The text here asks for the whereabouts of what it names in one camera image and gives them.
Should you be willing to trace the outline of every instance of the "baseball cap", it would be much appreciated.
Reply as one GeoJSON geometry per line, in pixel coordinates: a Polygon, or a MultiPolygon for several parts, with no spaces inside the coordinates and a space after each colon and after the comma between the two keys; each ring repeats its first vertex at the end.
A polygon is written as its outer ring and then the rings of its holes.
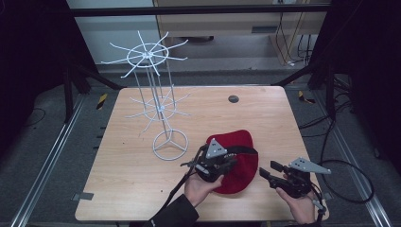
{"type": "Polygon", "coordinates": [[[214,191],[219,194],[234,194],[244,190],[253,180],[259,163],[251,134],[245,130],[214,134],[207,138],[206,143],[210,145],[212,139],[216,139],[227,149],[227,154],[234,155],[236,159],[236,164],[224,176],[221,187],[214,191]]]}

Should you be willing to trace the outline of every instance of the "wire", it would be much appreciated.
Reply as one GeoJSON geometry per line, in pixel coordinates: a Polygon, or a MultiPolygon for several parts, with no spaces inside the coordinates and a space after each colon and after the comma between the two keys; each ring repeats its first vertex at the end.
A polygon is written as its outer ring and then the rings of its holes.
{"type": "Polygon", "coordinates": [[[319,136],[324,136],[325,133],[322,134],[315,134],[315,135],[303,135],[303,138],[312,138],[312,137],[319,137],[319,136]]]}
{"type": "Polygon", "coordinates": [[[309,52],[313,51],[313,50],[310,50],[311,37],[312,37],[312,35],[309,34],[308,38],[307,38],[306,50],[303,50],[302,48],[300,48],[300,47],[302,47],[302,40],[304,39],[304,35],[301,35],[300,41],[298,42],[297,55],[299,58],[302,58],[302,60],[298,60],[298,61],[303,61],[305,66],[307,66],[309,64],[309,60],[311,57],[311,55],[309,55],[309,52]]]}
{"type": "MultiPolygon", "coordinates": [[[[348,95],[349,95],[348,93],[341,93],[341,94],[336,95],[335,98],[337,98],[339,96],[348,96],[348,95]]],[[[342,112],[343,109],[345,109],[346,107],[349,107],[350,105],[351,105],[350,101],[346,101],[346,102],[342,103],[341,105],[339,105],[336,108],[336,114],[342,112]]],[[[317,118],[315,120],[312,120],[312,121],[304,124],[303,126],[300,126],[299,129],[301,130],[301,129],[305,129],[305,128],[317,125],[320,122],[324,121],[324,119],[327,119],[327,118],[329,118],[328,115],[321,116],[321,117],[319,117],[319,118],[317,118]]],[[[364,200],[354,200],[354,199],[347,198],[347,197],[343,196],[342,194],[340,194],[339,192],[337,192],[336,190],[334,190],[334,188],[327,182],[327,180],[326,180],[326,178],[325,178],[325,176],[323,174],[322,175],[323,182],[327,186],[327,188],[333,194],[335,194],[336,196],[338,196],[339,198],[341,198],[341,199],[343,199],[345,201],[348,201],[348,202],[351,202],[351,203],[357,203],[357,204],[366,203],[366,202],[370,201],[373,198],[373,196],[375,195],[375,187],[374,187],[374,185],[372,183],[372,180],[360,168],[358,168],[357,166],[355,166],[355,165],[353,165],[351,163],[348,163],[348,162],[345,162],[345,161],[342,161],[342,160],[337,160],[337,159],[329,159],[329,160],[324,160],[323,159],[325,147],[326,147],[327,140],[328,140],[328,136],[329,136],[330,132],[334,129],[335,123],[336,123],[336,121],[332,120],[330,122],[330,125],[329,125],[326,133],[324,133],[324,134],[319,134],[319,135],[314,135],[314,136],[303,136],[303,137],[315,137],[315,136],[324,135],[323,146],[322,146],[322,150],[321,150],[321,157],[320,157],[320,161],[319,161],[318,165],[322,166],[323,164],[326,164],[326,163],[338,163],[338,164],[347,165],[347,166],[350,166],[350,167],[356,169],[369,182],[369,186],[371,187],[371,194],[368,196],[367,199],[364,199],[364,200]]]]}
{"type": "Polygon", "coordinates": [[[283,14],[284,14],[283,12],[280,12],[280,20],[279,20],[279,24],[278,24],[278,27],[277,27],[277,30],[276,30],[276,33],[275,33],[275,41],[276,41],[277,48],[280,51],[280,54],[281,54],[281,57],[282,57],[283,61],[286,62],[286,58],[284,58],[284,54],[281,51],[281,48],[280,48],[280,46],[278,44],[278,33],[279,33],[279,31],[281,31],[281,34],[282,34],[283,40],[284,40],[284,44],[286,46],[287,54],[288,54],[289,58],[292,60],[292,63],[295,63],[295,62],[298,62],[298,61],[301,61],[301,60],[294,60],[291,57],[291,55],[289,54],[289,48],[288,48],[288,44],[287,44],[287,40],[286,40],[286,35],[284,34],[284,30],[283,30],[283,14]]]}
{"type": "Polygon", "coordinates": [[[321,222],[322,219],[323,219],[323,215],[324,215],[324,213],[325,213],[325,211],[326,211],[326,208],[325,208],[325,206],[323,205],[323,195],[322,195],[322,191],[321,191],[321,189],[320,189],[317,185],[315,185],[314,183],[312,183],[311,189],[312,189],[313,193],[315,194],[315,196],[318,198],[319,204],[320,204],[321,207],[322,207],[322,208],[319,207],[319,211],[318,211],[319,215],[318,215],[318,218],[317,218],[317,220],[316,220],[316,222],[321,222]]]}

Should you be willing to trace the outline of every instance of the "metal rail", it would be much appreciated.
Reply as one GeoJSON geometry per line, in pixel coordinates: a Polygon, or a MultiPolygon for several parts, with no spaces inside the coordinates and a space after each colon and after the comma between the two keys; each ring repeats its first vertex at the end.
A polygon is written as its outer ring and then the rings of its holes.
{"type": "Polygon", "coordinates": [[[70,135],[71,130],[74,127],[74,124],[77,121],[78,115],[82,108],[83,101],[84,101],[84,96],[79,95],[74,114],[72,115],[70,121],[65,123],[64,126],[62,127],[61,132],[58,138],[56,139],[56,142],[53,145],[53,148],[50,150],[44,162],[44,165],[42,166],[42,169],[35,180],[35,183],[30,188],[23,204],[20,206],[17,214],[12,219],[10,225],[11,227],[26,226],[39,197],[44,191],[44,187],[47,183],[47,180],[50,177],[52,170],[57,163],[57,160],[59,159],[59,156],[62,152],[65,142],[67,141],[67,138],[70,135]]]}
{"type": "Polygon", "coordinates": [[[52,9],[48,13],[68,14],[73,17],[98,16],[140,16],[177,14],[216,13],[257,13],[257,12],[321,12],[335,9],[331,4],[280,4],[280,5],[235,5],[235,6],[186,6],[186,7],[146,7],[112,9],[52,9]]]}

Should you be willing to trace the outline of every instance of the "tape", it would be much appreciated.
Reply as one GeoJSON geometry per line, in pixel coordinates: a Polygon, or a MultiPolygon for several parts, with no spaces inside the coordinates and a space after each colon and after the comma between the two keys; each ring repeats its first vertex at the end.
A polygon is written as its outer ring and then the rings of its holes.
{"type": "Polygon", "coordinates": [[[100,97],[100,99],[99,99],[99,101],[98,101],[98,103],[97,103],[97,106],[96,106],[96,109],[97,109],[97,110],[101,110],[101,109],[103,108],[103,104],[104,104],[104,102],[106,101],[106,97],[107,97],[107,94],[103,94],[103,95],[100,97]]]}
{"type": "Polygon", "coordinates": [[[299,92],[298,92],[298,98],[299,98],[301,101],[304,101],[304,102],[307,102],[307,103],[310,103],[310,104],[314,104],[314,103],[315,103],[315,99],[306,99],[306,98],[304,97],[304,93],[303,93],[302,91],[299,91],[299,92]]]}
{"type": "Polygon", "coordinates": [[[71,198],[71,201],[80,201],[80,200],[91,201],[93,197],[94,193],[87,193],[87,192],[82,192],[80,194],[76,193],[71,198]]]}

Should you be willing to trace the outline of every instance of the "person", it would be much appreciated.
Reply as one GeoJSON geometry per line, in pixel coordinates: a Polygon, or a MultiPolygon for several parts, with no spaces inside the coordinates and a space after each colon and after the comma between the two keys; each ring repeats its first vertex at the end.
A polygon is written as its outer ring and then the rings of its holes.
{"type": "MultiPolygon", "coordinates": [[[[183,194],[168,207],[148,220],[144,227],[192,226],[199,218],[196,207],[201,204],[215,188],[221,186],[221,175],[215,182],[205,182],[198,174],[192,174],[184,185],[183,194]]],[[[315,220],[315,205],[312,203],[313,192],[303,198],[294,199],[286,191],[277,187],[277,194],[288,204],[289,210],[298,225],[292,227],[320,227],[315,220]]]]}

